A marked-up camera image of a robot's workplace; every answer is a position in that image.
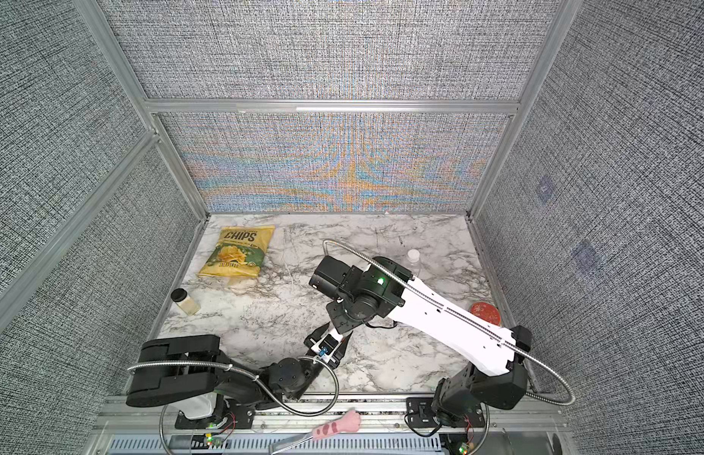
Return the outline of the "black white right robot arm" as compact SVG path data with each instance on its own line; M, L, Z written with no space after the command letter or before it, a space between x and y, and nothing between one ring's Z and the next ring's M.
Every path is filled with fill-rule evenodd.
M477 318L443 299L403 265L378 256L360 269L325 256L310 286L329 298L330 322L306 343L333 365L340 363L352 331L376 317L413 327L467 359L466 367L441 379L435 389L430 411L446 427L481 423L483 406L513 409L528 389L524 355L531 347L530 330Z

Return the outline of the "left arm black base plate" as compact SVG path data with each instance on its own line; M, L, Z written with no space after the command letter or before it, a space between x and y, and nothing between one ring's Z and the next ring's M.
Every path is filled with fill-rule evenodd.
M209 417L190 420L179 413L174 428L176 430L249 430L255 420L256 409L243 406L229 398L217 398L215 410Z

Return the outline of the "clear bottle purple label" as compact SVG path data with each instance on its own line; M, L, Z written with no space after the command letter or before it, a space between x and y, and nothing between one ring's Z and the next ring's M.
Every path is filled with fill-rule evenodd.
M420 276L421 271L421 253L417 249L411 249L407 252L407 267L411 270L414 276Z

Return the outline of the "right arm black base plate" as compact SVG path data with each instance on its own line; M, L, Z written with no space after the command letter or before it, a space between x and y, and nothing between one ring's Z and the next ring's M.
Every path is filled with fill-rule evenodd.
M471 435L473 430L488 430L485 409L479 402L468 407L462 415L455 416L435 411L431 397L408 397L403 421L417 436L430 438L443 428L460 428Z

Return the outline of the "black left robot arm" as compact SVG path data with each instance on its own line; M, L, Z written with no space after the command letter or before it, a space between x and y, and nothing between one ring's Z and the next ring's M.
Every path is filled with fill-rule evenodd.
M281 408L314 417L328 413L340 395L335 370L340 366L351 334L339 333L329 323L305 339L308 352L283 358L269 366L252 368L229 358L215 335L153 339L142 347L132 373L126 405L154 408L173 405L191 421L213 415L227 401L257 411ZM334 392L330 404L319 411L297 411L287 401L301 398L326 371Z

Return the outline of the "white bottle cap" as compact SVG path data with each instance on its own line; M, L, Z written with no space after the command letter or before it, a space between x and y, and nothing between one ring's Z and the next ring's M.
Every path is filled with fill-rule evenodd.
M407 252L407 257L411 262L418 262L420 260L420 252L417 249L411 249Z

